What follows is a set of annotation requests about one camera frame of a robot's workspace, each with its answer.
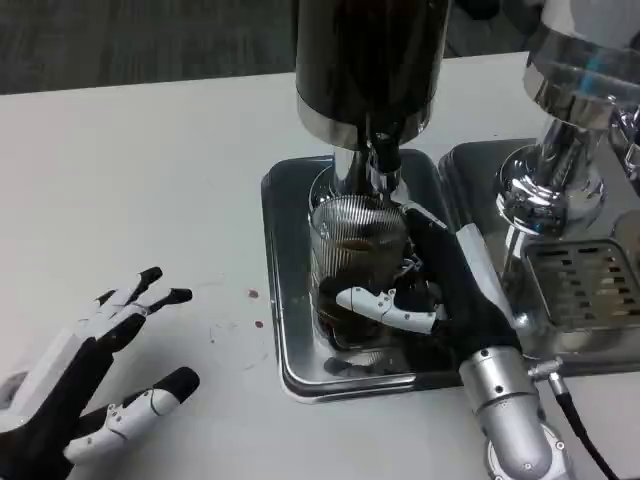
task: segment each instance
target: robotic hand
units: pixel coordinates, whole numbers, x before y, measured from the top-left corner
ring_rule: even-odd
[[[452,233],[417,209],[406,211],[418,256],[436,273],[449,317],[446,343],[476,419],[487,436],[486,465],[496,480],[569,480],[569,458],[546,423],[512,317],[482,237],[473,224]]]
[[[149,289],[161,276],[154,267],[100,296],[95,313],[63,330],[34,368],[0,385],[0,479],[64,479],[74,465],[127,445],[198,388],[196,373],[182,367],[119,405],[81,416],[113,355],[146,317],[191,300],[187,289]]]

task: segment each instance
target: robot finger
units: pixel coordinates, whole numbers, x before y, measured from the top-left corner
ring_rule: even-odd
[[[116,293],[115,290],[109,290],[108,292],[105,292],[102,295],[100,295],[98,298],[96,298],[95,301],[98,304],[98,308],[104,305],[105,302],[109,300],[111,298],[111,295],[113,295],[114,293]]]
[[[114,315],[137,298],[143,292],[147,291],[149,286],[162,277],[162,270],[159,267],[153,267],[136,275],[135,279],[127,282],[126,286],[114,291],[112,294],[105,294],[98,298],[104,302],[101,304],[96,317],[105,319],[112,318]]]
[[[198,375],[181,367],[150,389],[130,395],[119,406],[112,404],[83,416],[64,450],[65,457],[79,465],[126,447],[182,404],[199,385]]]
[[[153,289],[145,292],[137,302],[130,303],[111,317],[106,328],[96,338],[109,342],[112,352],[122,350],[138,334],[148,315],[165,305],[188,302],[192,297],[191,290],[186,288]]]

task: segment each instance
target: drip tray grate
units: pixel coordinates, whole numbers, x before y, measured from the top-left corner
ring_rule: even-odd
[[[640,326],[640,287],[615,241],[532,243],[525,255],[553,325],[568,330]]]

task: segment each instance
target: gray carpet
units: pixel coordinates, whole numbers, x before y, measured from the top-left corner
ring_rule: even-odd
[[[289,3],[0,0],[0,94],[290,71]],[[451,18],[448,56],[523,44],[508,22]]]

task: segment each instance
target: robotic arm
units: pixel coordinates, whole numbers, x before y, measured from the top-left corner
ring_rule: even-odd
[[[460,365],[459,373],[489,440],[486,464],[493,478],[574,478],[564,442],[545,422],[538,391],[516,349],[482,349]]]
[[[75,464],[121,448],[184,402],[199,378],[183,367],[153,387],[81,416],[113,355],[165,305],[191,300],[187,289],[150,289],[158,268],[96,300],[95,313],[63,330],[29,372],[0,386],[0,478],[64,479]]]

